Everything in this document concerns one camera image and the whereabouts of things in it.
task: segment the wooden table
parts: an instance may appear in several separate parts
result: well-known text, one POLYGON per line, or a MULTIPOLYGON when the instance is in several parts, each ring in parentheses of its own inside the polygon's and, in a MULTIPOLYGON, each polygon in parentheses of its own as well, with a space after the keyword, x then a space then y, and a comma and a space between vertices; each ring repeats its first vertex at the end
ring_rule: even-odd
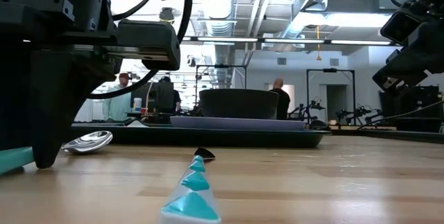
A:
MULTIPOLYGON (((210 149, 223 223, 444 223, 444 146, 326 137, 315 150, 210 149)), ((0 177, 7 223, 155 223, 193 148, 108 146, 0 177)))

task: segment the table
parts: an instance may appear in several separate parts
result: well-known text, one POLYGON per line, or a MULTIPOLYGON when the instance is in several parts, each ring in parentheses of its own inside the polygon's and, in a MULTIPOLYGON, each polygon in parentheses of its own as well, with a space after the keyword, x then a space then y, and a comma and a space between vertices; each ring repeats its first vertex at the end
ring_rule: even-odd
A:
MULTIPOLYGON (((444 223, 444 146, 324 137, 316 149, 210 148, 223 223, 444 223)), ((155 223, 194 148, 108 146, 0 178, 9 223, 155 223)))

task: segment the person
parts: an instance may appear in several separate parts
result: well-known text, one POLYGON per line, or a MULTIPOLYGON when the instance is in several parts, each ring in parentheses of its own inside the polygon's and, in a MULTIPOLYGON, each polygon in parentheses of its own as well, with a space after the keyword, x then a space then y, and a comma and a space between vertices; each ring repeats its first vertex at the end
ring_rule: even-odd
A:
POLYGON ((287 112, 290 105, 290 96, 282 89, 284 81, 281 78, 277 78, 273 84, 273 89, 270 92, 276 92, 279 94, 279 101, 277 102, 276 119, 287 120, 287 112))
MULTIPOLYGON (((128 86, 130 76, 126 73, 119 75, 119 84, 108 89, 115 92, 128 86)), ((127 112, 131 111, 131 93, 123 94, 114 98, 105 99, 103 102, 103 118, 105 121, 125 121, 127 112)))
MULTIPOLYGON (((159 80, 160 83, 171 83, 171 79, 168 76, 164 76, 159 80)), ((169 112, 166 113, 174 113, 174 112, 178 112, 181 109, 180 104, 182 103, 182 100, 180 99, 180 95, 179 92, 177 90, 173 91, 173 105, 171 107, 171 109, 169 109, 169 112)))

